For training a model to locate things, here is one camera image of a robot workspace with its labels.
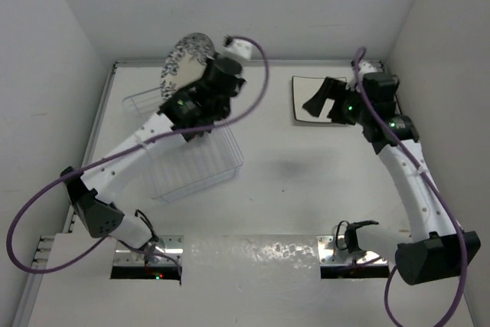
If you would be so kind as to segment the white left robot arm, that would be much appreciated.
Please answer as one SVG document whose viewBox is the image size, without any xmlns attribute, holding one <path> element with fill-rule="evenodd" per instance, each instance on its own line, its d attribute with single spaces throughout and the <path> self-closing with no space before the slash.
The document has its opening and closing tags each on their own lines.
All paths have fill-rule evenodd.
<svg viewBox="0 0 490 327">
<path fill-rule="evenodd" d="M 242 66 L 228 57 L 207 62 L 200 77 L 188 70 L 172 92 L 101 165 L 63 173 L 70 202 L 93 238 L 111 236 L 136 249 L 156 238 L 150 226 L 116 205 L 124 188 L 143 176 L 155 199 L 171 201 L 234 176 L 241 164 L 233 136 L 216 129 L 243 86 Z"/>
</svg>

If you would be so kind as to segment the grey speckled round plate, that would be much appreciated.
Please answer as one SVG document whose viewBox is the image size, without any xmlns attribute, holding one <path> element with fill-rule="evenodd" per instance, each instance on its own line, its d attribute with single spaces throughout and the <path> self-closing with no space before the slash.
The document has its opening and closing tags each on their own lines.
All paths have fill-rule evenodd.
<svg viewBox="0 0 490 327">
<path fill-rule="evenodd" d="M 181 38 L 165 59 L 160 75 L 160 95 L 163 102 L 179 89 L 199 79 L 207 62 L 215 55 L 212 40 L 199 32 Z"/>
</svg>

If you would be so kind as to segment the white square plate black rim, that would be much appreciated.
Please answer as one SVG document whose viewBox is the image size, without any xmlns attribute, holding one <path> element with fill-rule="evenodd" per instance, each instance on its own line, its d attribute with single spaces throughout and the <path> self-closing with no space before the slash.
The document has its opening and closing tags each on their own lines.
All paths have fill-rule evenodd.
<svg viewBox="0 0 490 327">
<path fill-rule="evenodd" d="M 308 119 L 299 119 L 296 116 L 292 118 L 295 126 L 311 127 L 342 127 L 342 124 L 333 123 L 330 119 L 310 117 Z"/>
</svg>

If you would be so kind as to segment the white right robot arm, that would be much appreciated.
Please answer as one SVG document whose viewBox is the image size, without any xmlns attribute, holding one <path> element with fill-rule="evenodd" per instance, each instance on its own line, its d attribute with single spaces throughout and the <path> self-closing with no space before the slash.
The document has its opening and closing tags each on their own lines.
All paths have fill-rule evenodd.
<svg viewBox="0 0 490 327">
<path fill-rule="evenodd" d="M 478 252 L 476 232 L 455 226 L 428 181 L 423 166 L 420 136 L 412 120 L 397 112 L 399 83 L 383 72 L 363 76 L 363 92 L 348 89 L 343 80 L 326 77 L 318 91 L 303 103 L 311 116 L 319 116 L 327 100 L 327 117 L 342 125 L 358 124 L 394 182 L 410 225 L 409 240 L 383 229 L 377 221 L 349 223 L 335 244 L 344 253 L 359 256 L 374 251 L 394 263 L 409 285 L 461 276 Z"/>
</svg>

